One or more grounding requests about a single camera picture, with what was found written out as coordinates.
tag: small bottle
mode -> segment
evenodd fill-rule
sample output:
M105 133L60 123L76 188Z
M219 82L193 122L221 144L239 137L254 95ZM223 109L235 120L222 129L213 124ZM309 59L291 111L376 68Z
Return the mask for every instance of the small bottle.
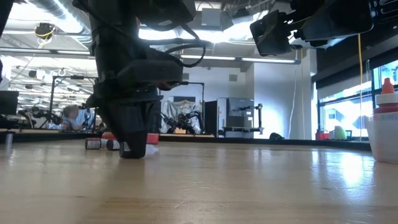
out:
M117 140L108 140L106 143L106 148L109 151L118 151L120 149L120 144Z
M101 139L100 138L86 138L86 150L90 149L101 149Z
M108 142L107 139L101 139L101 148L105 149L106 148L106 143Z

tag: wooden table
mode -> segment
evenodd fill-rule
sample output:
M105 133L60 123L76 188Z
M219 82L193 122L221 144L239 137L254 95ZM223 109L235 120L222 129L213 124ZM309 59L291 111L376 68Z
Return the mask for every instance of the wooden table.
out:
M165 142L119 159L84 141L0 150L0 223L397 223L398 166L368 152Z

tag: yellow cable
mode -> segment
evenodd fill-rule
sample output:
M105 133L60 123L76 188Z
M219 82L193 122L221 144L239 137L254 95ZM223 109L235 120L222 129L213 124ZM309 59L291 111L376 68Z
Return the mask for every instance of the yellow cable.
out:
M46 33L46 34L36 34L36 27L35 27L35 29L34 29L34 32L35 32L36 36L38 36L38 37L45 37L45 36L48 36L48 35L54 33L54 31L55 31L55 27L54 27L50 32L48 32L48 33Z
M303 139L305 139L303 49L301 49L301 100L303 109Z
M359 120L360 125L359 127L361 130L359 131L359 141L362 141L362 82L363 82L363 67L362 67L362 47L361 47L361 34L358 34L358 55L359 55L359 72L361 76L361 84L359 86Z

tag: metal frame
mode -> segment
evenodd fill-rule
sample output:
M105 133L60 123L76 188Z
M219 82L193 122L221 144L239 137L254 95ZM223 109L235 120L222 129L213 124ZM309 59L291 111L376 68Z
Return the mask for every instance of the metal frame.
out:
M94 80L96 80L96 79L98 79L98 77L82 77L82 76L78 76L78 75L65 75L65 76L58 76L58 75L56 75L56 76L53 76L53 77L52 77L52 85L51 85L50 108L49 108L50 115L47 117L46 121L44 121L44 123L42 124L42 126L43 126L45 123L51 121L51 114L52 114L52 107L53 107L53 99L54 99L54 90L55 90L55 87L58 86L58 84L57 84L57 85L55 84L55 81L56 81L56 79L58 79L58 78L63 78L63 79L70 78L71 80L84 80L84 79L94 79ZM96 121L96 116L97 116L97 113L96 113L96 108L95 108L95 109L94 109L94 121L93 121L93 124L92 124L92 125L93 125L93 129L91 130L92 133L95 132L95 121Z

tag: wall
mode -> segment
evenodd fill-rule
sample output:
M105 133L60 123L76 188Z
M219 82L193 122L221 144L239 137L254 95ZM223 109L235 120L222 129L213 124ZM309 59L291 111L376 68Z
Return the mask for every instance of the wall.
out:
M263 104L263 135L255 138L269 138L271 133L283 137L289 135L289 120L294 95L294 73L297 65L256 63L254 65L254 104ZM254 123L258 124L255 113Z
M246 98L254 99L254 64L246 72Z
M221 97L246 97L245 73L239 68L185 68L184 73L190 74L190 82L205 83L205 101L214 101ZM237 82L230 82L229 75L238 75ZM178 86L170 91L162 91L164 100L170 96L194 96L201 100L201 85Z
M317 131L317 91L311 76L317 72L317 51L308 49L300 66L297 81L295 113L292 121L291 139L315 139Z
M312 139L313 135L315 137L317 123L313 122L317 117L317 97L311 83L311 75L315 73L315 50L307 51L301 65L254 64L254 103L262 103L264 106L262 127L265 128L264 134L256 133L255 138L269 138L273 132L286 139L289 137L294 95L290 139ZM254 122L258 123L257 113Z

